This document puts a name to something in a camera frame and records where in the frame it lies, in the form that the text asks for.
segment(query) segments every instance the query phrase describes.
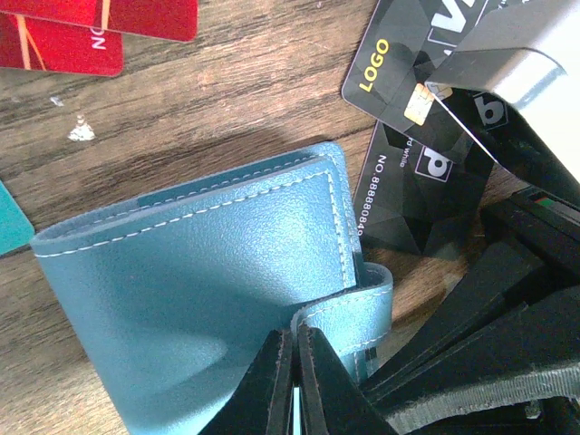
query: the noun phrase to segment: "red card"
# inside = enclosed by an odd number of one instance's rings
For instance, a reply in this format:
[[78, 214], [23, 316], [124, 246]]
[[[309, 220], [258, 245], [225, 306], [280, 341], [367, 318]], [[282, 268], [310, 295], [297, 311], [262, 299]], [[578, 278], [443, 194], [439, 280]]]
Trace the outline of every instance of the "red card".
[[198, 0], [0, 0], [0, 11], [175, 41], [198, 30]]
[[121, 34], [0, 14], [0, 67], [117, 75], [123, 68]]

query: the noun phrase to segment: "card chip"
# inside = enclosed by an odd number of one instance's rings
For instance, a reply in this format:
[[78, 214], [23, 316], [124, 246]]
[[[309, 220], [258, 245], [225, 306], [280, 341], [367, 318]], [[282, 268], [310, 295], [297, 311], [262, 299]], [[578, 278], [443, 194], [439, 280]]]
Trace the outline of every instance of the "card chip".
[[405, 109], [405, 118], [415, 122], [418, 125], [423, 125], [429, 115], [429, 110], [433, 105], [435, 96], [420, 83], [417, 83], [415, 90]]
[[443, 101], [446, 98], [449, 98], [451, 95], [453, 95], [453, 89], [450, 88], [449, 86], [431, 83], [428, 85], [428, 87], [429, 87], [429, 90], [435, 94], [437, 99], [441, 100], [441, 101]]

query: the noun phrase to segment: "wood grain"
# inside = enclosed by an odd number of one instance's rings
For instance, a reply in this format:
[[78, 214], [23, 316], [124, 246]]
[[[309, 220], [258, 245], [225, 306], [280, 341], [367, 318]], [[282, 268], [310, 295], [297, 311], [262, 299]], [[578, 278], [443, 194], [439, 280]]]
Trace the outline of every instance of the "wood grain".
[[[119, 77], [0, 71], [0, 179], [37, 230], [321, 139], [343, 145], [354, 187], [374, 122], [340, 86], [373, 8], [203, 0], [193, 43], [126, 36]], [[95, 140], [67, 139], [79, 114]], [[521, 186], [497, 169], [485, 202]], [[480, 233], [458, 262], [372, 252], [401, 327], [460, 279]], [[29, 250], [0, 259], [0, 393], [0, 433], [126, 433]]]

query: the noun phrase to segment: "leather texture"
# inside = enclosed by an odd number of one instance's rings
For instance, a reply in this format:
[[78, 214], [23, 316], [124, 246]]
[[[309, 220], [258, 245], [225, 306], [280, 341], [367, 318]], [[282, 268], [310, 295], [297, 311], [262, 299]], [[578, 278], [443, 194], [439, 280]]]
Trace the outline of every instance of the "leather texture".
[[331, 142], [101, 208], [31, 242], [129, 431], [195, 434], [269, 331], [320, 327], [349, 354], [391, 324]]

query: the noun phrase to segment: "teal card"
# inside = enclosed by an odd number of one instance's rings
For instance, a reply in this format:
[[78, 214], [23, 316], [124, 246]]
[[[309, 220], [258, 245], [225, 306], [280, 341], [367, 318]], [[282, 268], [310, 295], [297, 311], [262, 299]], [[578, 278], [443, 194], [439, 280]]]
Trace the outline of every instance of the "teal card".
[[33, 235], [32, 224], [0, 182], [0, 256], [23, 247]]

